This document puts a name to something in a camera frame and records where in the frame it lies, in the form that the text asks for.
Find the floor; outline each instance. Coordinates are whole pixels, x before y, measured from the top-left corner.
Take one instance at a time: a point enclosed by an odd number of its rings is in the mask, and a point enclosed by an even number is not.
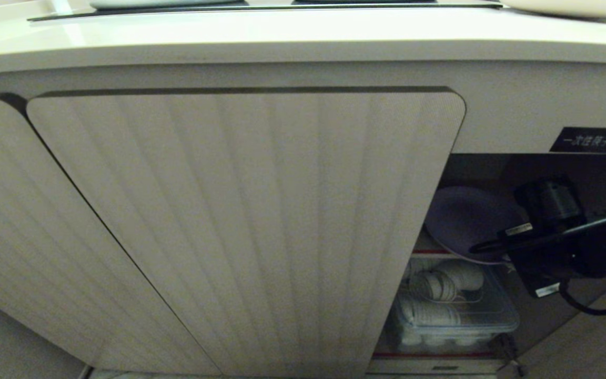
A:
[[[170,374],[142,374],[137,372],[120,372],[111,370],[94,370],[88,379],[219,379],[219,376],[187,376]],[[495,375],[367,375],[366,379],[496,379]]]

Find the black cable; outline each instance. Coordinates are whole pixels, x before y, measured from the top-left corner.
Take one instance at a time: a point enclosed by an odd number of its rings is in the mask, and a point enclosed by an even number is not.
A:
[[[586,305],[583,305],[579,302],[577,302],[577,300],[574,299],[574,297],[572,297],[572,295],[570,295],[570,293],[568,293],[568,288],[570,286],[570,279],[565,279],[564,281],[562,281],[560,283],[560,295],[562,296],[563,299],[565,299],[566,302],[568,302],[568,304],[572,305],[572,307],[577,308],[578,310],[586,313],[586,314],[590,314],[592,316],[606,316],[606,309],[605,310],[594,310],[592,308],[586,307]]]

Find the ribbed cabinet door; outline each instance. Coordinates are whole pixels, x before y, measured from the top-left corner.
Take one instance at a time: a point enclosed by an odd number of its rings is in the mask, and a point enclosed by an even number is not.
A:
[[[219,373],[2,101],[0,309],[90,365]]]
[[[464,103],[147,94],[28,111],[225,374],[348,377],[368,365]]]

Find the clear plastic storage box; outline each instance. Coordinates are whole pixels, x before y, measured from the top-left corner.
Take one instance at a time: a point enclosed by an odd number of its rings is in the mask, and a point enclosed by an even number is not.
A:
[[[518,325],[518,313],[490,266],[414,257],[386,332],[399,353],[467,354],[487,351],[490,339]]]

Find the cabinet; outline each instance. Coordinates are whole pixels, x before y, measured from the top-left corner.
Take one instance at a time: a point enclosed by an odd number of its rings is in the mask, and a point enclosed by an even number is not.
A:
[[[27,110],[224,374],[356,377],[464,102],[246,89],[40,97]]]
[[[219,374],[3,101],[0,309],[90,365]]]

